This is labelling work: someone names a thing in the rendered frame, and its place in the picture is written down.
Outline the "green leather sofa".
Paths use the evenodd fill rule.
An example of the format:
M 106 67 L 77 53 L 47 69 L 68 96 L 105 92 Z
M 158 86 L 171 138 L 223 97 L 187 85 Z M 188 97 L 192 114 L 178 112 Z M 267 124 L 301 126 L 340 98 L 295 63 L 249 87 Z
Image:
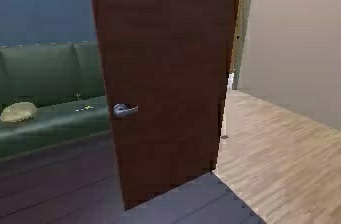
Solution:
M 1 47 L 0 114 L 18 102 L 38 110 L 21 122 L 0 120 L 0 159 L 108 131 L 98 44 Z M 85 105 L 94 109 L 75 112 Z

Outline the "tan round cushion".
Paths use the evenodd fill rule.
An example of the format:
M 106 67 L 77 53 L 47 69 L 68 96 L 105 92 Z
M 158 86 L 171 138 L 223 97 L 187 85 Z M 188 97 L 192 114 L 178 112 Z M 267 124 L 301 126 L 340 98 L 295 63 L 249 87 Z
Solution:
M 7 106 L 0 114 L 0 120 L 15 123 L 32 118 L 38 108 L 31 102 L 18 102 Z

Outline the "dark brown wooden room door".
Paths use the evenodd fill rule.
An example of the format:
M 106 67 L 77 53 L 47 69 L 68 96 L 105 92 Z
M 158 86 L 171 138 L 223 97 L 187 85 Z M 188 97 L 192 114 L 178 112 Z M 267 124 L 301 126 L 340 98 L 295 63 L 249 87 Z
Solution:
M 126 209 L 215 169 L 238 3 L 92 0 Z

